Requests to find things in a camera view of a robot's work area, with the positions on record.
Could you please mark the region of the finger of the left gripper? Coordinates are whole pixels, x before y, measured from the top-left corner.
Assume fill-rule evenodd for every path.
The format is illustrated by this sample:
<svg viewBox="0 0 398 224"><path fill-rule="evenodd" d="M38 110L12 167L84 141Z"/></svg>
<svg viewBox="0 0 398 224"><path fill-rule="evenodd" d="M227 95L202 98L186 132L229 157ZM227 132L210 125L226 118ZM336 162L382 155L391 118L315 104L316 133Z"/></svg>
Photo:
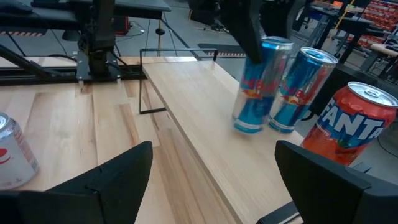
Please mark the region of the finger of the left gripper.
<svg viewBox="0 0 398 224"><path fill-rule="evenodd" d="M262 62L261 0L221 0L219 20L254 63Z"/></svg>
<svg viewBox="0 0 398 224"><path fill-rule="evenodd" d="M261 26L265 33L291 33L293 22L306 0L263 1Z"/></svg>

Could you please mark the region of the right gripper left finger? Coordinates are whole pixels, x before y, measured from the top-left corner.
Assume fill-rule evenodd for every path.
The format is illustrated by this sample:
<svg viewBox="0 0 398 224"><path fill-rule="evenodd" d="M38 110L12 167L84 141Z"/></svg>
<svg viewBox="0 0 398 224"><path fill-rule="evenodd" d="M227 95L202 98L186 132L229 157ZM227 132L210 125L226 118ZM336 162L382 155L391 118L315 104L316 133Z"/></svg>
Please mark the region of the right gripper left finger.
<svg viewBox="0 0 398 224"><path fill-rule="evenodd" d="M144 141L46 191L2 191L1 223L134 223L152 160Z"/></svg>

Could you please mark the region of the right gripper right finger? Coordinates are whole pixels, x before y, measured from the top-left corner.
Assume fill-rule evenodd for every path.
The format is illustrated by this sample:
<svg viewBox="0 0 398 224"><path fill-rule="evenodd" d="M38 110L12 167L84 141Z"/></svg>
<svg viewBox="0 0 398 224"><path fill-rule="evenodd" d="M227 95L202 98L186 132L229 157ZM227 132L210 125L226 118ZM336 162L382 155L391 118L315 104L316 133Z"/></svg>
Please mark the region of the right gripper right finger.
<svg viewBox="0 0 398 224"><path fill-rule="evenodd" d="M275 160L305 223L397 223L397 186L285 140Z"/></svg>

